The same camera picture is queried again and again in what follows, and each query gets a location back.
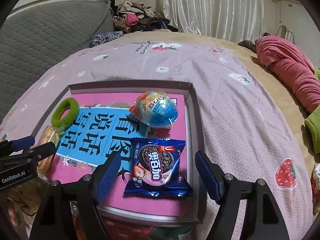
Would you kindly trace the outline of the pink strawberry print blanket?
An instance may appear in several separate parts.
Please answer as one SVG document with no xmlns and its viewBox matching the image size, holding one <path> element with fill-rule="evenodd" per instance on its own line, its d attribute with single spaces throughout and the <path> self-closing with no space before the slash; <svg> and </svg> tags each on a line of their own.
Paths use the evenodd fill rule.
<svg viewBox="0 0 320 240">
<path fill-rule="evenodd" d="M 241 180 L 263 178 L 283 214 L 289 237 L 302 239 L 312 221 L 312 193 L 302 152 L 262 84 L 230 52 L 200 44 L 103 44 L 79 51 L 48 70 L 1 124 L 9 139 L 30 135 L 68 85 L 92 81 L 160 80 L 193 84 L 204 148 L 211 161 Z"/>
</svg>

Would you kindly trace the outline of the green fleece garment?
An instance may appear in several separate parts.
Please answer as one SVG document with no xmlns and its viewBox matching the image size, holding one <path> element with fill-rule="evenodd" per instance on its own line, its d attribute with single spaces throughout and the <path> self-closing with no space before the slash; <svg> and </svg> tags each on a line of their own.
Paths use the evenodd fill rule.
<svg viewBox="0 0 320 240">
<path fill-rule="evenodd" d="M 304 98 L 310 115 L 305 125 L 311 132 L 314 153 L 319 154 L 319 68 L 309 67 L 309 72 Z"/>
</svg>

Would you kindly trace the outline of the grey quilted headboard cover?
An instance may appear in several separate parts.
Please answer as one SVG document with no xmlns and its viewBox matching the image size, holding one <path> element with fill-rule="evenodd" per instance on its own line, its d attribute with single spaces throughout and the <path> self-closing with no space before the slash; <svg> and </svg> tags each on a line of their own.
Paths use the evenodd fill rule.
<svg viewBox="0 0 320 240">
<path fill-rule="evenodd" d="M 47 70 L 108 31 L 110 0 L 47 3 L 7 18 L 1 27 L 1 118 Z"/>
</svg>

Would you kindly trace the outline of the orange rice cracker packet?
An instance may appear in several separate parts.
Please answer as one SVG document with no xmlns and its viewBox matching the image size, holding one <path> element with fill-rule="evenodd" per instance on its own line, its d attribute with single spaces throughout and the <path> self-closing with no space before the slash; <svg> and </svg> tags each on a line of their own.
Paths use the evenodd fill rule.
<svg viewBox="0 0 320 240">
<path fill-rule="evenodd" d="M 40 146 L 40 145 L 43 145 L 47 142 L 53 142 L 55 144 L 55 146 L 57 146 L 59 141 L 60 141 L 60 137 L 59 137 L 58 129 L 53 126 L 46 126 L 46 129 L 42 133 L 37 145 Z M 51 155 L 51 156 L 47 157 L 46 159 L 39 161 L 37 168 L 42 173 L 46 173 L 51 166 L 51 163 L 53 161 L 54 156 L 55 155 Z"/>
</svg>

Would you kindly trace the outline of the blue floral pillow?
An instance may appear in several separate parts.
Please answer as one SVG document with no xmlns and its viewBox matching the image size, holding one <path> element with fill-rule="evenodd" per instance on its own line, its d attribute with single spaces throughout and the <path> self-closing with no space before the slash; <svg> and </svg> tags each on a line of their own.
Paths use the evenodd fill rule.
<svg viewBox="0 0 320 240">
<path fill-rule="evenodd" d="M 89 48 L 93 48 L 95 46 L 105 44 L 107 42 L 116 40 L 122 36 L 124 36 L 123 31 L 111 31 L 111 32 L 105 32 L 102 34 L 95 34 L 89 40 Z"/>
</svg>

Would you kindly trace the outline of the pink and blue book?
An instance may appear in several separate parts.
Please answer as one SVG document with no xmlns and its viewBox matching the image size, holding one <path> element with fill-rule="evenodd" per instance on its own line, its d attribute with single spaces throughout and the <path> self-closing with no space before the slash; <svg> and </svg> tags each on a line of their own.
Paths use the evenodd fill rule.
<svg viewBox="0 0 320 240">
<path fill-rule="evenodd" d="M 131 179 L 132 137 L 155 137 L 186 140 L 185 104 L 181 94 L 169 94 L 176 104 L 178 119 L 170 130 L 151 130 L 129 113 L 129 105 L 137 93 L 73 94 L 79 103 L 79 114 L 60 139 L 57 153 L 47 172 L 51 180 L 70 183 L 91 174 L 112 152 L 121 155 L 119 176 L 102 208 L 115 208 L 158 216 L 185 216 L 191 210 L 191 198 L 125 197 L 127 181 Z"/>
</svg>

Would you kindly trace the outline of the floral patterned cloth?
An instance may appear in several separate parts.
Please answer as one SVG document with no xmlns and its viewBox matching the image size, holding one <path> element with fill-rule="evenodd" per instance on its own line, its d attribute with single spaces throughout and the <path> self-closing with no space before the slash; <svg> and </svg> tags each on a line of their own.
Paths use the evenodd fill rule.
<svg viewBox="0 0 320 240">
<path fill-rule="evenodd" d="M 312 203 L 313 214 L 319 213 L 319 199 L 320 199 L 320 163 L 316 163 L 311 174 L 311 188 L 312 188 Z"/>
</svg>

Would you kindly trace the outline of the metal chair frame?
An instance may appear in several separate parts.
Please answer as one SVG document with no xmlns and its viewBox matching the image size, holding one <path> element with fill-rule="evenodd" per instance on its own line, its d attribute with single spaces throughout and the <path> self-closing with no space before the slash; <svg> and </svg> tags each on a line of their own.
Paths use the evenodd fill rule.
<svg viewBox="0 0 320 240">
<path fill-rule="evenodd" d="M 290 31 L 289 29 L 287 29 L 287 27 L 285 25 L 281 25 L 276 33 L 276 36 L 279 36 L 283 39 L 286 39 L 288 41 L 291 41 L 292 43 L 294 42 L 294 34 L 292 31 Z"/>
</svg>

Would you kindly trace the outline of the pink rolled quilt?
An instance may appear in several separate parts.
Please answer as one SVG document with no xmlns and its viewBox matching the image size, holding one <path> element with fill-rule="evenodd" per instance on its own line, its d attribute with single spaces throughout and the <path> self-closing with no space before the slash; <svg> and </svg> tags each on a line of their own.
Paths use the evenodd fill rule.
<svg viewBox="0 0 320 240">
<path fill-rule="evenodd" d="M 292 42 L 268 35 L 256 40 L 257 57 L 309 113 L 319 106 L 319 80 L 311 61 Z"/>
</svg>

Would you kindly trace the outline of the blue Oreo cookie packet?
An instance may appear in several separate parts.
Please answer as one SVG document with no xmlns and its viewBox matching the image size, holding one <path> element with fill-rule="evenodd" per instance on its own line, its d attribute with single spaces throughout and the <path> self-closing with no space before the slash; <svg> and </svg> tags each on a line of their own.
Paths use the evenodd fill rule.
<svg viewBox="0 0 320 240">
<path fill-rule="evenodd" d="M 132 178 L 125 196 L 151 198 L 186 198 L 193 189 L 180 175 L 180 157 L 184 140 L 132 138 Z"/>
</svg>

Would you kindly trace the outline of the blue surprise egg toy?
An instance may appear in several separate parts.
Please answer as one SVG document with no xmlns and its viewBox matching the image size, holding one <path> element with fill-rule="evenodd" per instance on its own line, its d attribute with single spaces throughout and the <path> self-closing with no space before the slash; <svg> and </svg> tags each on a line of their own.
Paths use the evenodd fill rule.
<svg viewBox="0 0 320 240">
<path fill-rule="evenodd" d="M 171 128 L 178 118 L 176 105 L 164 92 L 150 91 L 140 94 L 129 111 L 152 128 Z"/>
</svg>

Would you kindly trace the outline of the green fuzzy hair scrunchie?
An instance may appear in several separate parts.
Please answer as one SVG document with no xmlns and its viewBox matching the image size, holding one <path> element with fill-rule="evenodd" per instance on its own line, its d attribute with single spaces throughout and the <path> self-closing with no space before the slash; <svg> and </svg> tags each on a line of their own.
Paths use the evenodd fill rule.
<svg viewBox="0 0 320 240">
<path fill-rule="evenodd" d="M 79 114 L 79 104 L 74 98 L 63 100 L 55 110 L 51 118 L 51 124 L 55 128 L 67 129 L 76 120 Z"/>
</svg>

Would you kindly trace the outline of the pile of assorted clothes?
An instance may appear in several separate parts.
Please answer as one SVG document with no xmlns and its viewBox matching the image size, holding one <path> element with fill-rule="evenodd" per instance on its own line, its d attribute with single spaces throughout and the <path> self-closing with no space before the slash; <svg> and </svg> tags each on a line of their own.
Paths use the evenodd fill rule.
<svg viewBox="0 0 320 240">
<path fill-rule="evenodd" d="M 110 2 L 113 27 L 115 31 L 122 31 L 125 34 L 137 31 L 168 30 L 180 32 L 170 24 L 170 20 L 161 13 L 157 13 L 152 7 L 145 7 L 144 4 L 125 1 L 116 4 L 116 0 Z"/>
</svg>

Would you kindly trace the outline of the shallow grey cardboard tray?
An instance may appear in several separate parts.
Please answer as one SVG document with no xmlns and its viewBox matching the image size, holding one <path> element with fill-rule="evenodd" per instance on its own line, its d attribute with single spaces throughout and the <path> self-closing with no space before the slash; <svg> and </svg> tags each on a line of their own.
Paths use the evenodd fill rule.
<svg viewBox="0 0 320 240">
<path fill-rule="evenodd" d="M 172 139 L 185 140 L 180 165 L 181 175 L 193 188 L 189 198 L 125 197 L 125 180 L 130 174 L 114 182 L 110 197 L 98 207 L 108 219 L 143 226 L 175 227 L 196 225 L 206 214 L 207 191 L 195 166 L 195 154 L 204 149 L 204 139 L 198 100 L 192 83 L 159 80 L 113 80 L 68 85 L 54 98 L 49 108 L 37 122 L 32 136 L 39 140 L 50 124 L 53 111 L 68 97 L 74 97 L 80 105 L 94 103 L 132 104 L 139 94 L 161 90 L 177 99 L 178 120 L 167 132 Z"/>
</svg>

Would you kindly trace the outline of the white satin curtain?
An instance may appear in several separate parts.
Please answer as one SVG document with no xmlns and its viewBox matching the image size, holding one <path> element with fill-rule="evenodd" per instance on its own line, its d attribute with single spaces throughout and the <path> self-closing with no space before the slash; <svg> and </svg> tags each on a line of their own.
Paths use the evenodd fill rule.
<svg viewBox="0 0 320 240">
<path fill-rule="evenodd" d="M 260 37 L 264 0 L 158 0 L 171 25 L 185 33 L 232 42 Z"/>
</svg>

